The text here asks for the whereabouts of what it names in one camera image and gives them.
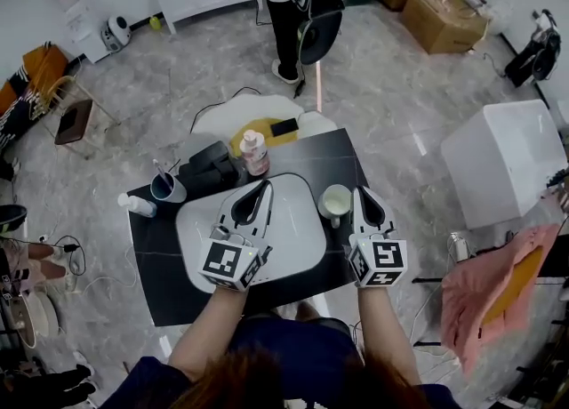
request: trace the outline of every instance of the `small table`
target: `small table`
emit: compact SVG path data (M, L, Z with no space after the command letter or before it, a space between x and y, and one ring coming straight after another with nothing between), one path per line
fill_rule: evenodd
M345 129L270 148L268 154L271 166L265 178L283 173L297 174L308 183L315 203L332 184L342 184L350 190L358 185L367 187L364 172ZM182 184L188 182L183 178L179 180ZM186 202L216 192L219 191L189 190ZM128 194L150 200L158 206L156 217L152 219L129 213L140 281L154 325L190 324L202 311L210 294L195 288L186 273L175 224L183 204L156 201L150 194L149 185ZM342 218L338 229L332 229L330 221L320 220L326 237L326 251L320 263L300 274L251 287L245 314L302 300L353 281L343 248L348 244L351 233L349 216Z

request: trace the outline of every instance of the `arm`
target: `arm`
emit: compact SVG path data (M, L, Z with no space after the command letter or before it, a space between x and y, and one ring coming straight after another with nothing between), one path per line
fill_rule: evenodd
M204 310L176 344L168 365L182 371L193 382L202 377L207 363L225 354L246 300L247 292L217 287Z
M365 354L390 363L410 385L420 385L413 349L391 306L387 289L367 287L357 292Z

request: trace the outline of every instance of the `pink towel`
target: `pink towel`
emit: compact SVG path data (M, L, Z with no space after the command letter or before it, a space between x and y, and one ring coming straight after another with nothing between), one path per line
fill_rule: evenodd
M482 344L527 326L533 286L558 231L559 226L551 224L520 232L501 249L460 262L443 279L441 341L458 356L465 374L474 369ZM514 266L538 246L543 248L541 262L517 300L503 317L482 326L486 312L508 285Z

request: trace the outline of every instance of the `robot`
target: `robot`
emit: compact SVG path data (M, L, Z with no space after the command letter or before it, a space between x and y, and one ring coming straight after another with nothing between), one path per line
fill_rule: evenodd
M272 248L265 240L274 189L256 181L226 198L202 245L198 272L210 283L246 291ZM405 240L396 240L393 212L369 188L352 192L347 259L358 287L392 286L407 270Z
M246 291L267 262L264 239L273 205L269 180L251 183L221 204L212 233L202 243L198 272L214 285Z

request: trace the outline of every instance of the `person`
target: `person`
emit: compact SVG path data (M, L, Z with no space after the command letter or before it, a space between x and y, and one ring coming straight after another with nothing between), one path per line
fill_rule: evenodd
M297 31L302 14L291 0L267 0L268 12L273 22L278 60L273 60L271 70L286 84L299 81L296 48Z
M0 401L3 407L41 407L61 409L87 400L96 388L84 382L92 372L87 366L77 365L75 370L51 373L36 377L16 375L0 383Z
M296 320L241 319L246 298L216 288L168 365L142 358L101 409L459 408L448 388L421 385L385 288L358 290L365 360L348 326L307 302Z
M60 247L53 248L39 243L21 243L11 238L0 237L0 248L4 251L12 279L17 271L23 274L28 270L28 277L21 279L20 292L33 289L37 284L47 280L65 278L65 290L73 292L76 288L76 275L64 266L48 261L63 261L65 253Z

